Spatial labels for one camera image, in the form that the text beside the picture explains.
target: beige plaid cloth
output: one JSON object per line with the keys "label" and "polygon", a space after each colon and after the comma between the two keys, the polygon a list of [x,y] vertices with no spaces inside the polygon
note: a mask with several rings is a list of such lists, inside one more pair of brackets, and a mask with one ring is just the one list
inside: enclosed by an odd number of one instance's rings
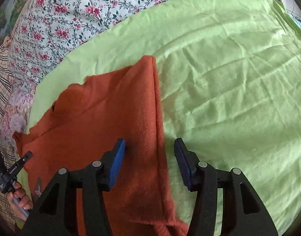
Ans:
{"label": "beige plaid cloth", "polygon": [[[13,76],[8,69],[9,38],[6,37],[0,46],[0,122],[4,116],[5,107],[12,93]],[[6,167],[11,167],[15,163],[16,155],[14,150],[9,147],[4,148],[0,144],[0,151],[4,157]],[[15,229],[14,213],[8,203],[6,195],[0,192],[0,214],[11,229]]]}

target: light green fabric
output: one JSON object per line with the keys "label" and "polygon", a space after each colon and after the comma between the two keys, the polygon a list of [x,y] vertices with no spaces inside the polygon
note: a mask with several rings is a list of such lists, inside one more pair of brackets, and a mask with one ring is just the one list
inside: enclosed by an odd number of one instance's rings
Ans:
{"label": "light green fabric", "polygon": [[196,196],[183,186],[173,154],[175,138],[182,137],[215,168],[240,168],[279,234],[285,232],[301,209],[301,30],[283,5],[172,0],[142,11],[69,53],[44,78],[29,127],[69,84],[143,55],[157,59],[178,216],[190,222]]}

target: green sheet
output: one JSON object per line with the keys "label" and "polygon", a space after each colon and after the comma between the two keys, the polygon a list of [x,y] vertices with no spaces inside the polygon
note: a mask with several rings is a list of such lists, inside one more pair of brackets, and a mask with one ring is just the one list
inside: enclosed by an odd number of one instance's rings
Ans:
{"label": "green sheet", "polygon": [[174,139],[182,137],[215,168],[240,168],[285,232],[301,210],[301,30],[283,5],[172,0],[142,11],[69,53],[44,78],[29,127],[69,84],[143,55],[157,59],[178,216],[190,222],[196,197],[183,186],[173,154]]}

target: metal pin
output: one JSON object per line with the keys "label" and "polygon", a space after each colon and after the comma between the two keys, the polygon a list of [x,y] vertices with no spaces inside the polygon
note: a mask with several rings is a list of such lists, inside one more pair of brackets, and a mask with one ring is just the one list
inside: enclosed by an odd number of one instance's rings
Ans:
{"label": "metal pin", "polygon": [[94,166],[94,167],[100,167],[101,164],[102,164],[102,163],[101,163],[101,161],[99,161],[99,160],[93,162],[93,166]]}
{"label": "metal pin", "polygon": [[200,162],[199,162],[199,166],[200,166],[201,168],[206,168],[206,167],[207,167],[207,162],[206,162],[206,161],[200,161]]}
{"label": "metal pin", "polygon": [[61,169],[59,169],[59,174],[60,174],[60,175],[64,175],[66,172],[67,172],[67,169],[66,169],[66,168],[61,168]]}
{"label": "metal pin", "polygon": [[238,169],[238,168],[234,168],[234,169],[232,170],[232,172],[235,173],[236,175],[240,175],[240,174],[241,174],[241,170]]}

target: human hand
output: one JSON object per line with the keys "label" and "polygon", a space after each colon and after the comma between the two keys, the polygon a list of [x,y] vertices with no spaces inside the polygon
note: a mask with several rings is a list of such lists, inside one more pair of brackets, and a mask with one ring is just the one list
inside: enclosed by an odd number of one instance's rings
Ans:
{"label": "human hand", "polygon": [[[33,203],[19,182],[14,183],[14,188],[16,190],[14,193],[10,192],[7,194],[8,202],[11,205],[15,216],[17,216],[18,218],[20,218],[23,221],[26,221],[27,218],[23,215],[23,213],[20,211],[19,208],[23,208],[24,210],[32,209]],[[13,202],[14,197],[21,198],[20,202],[18,203],[18,206],[15,205],[15,203]]]}

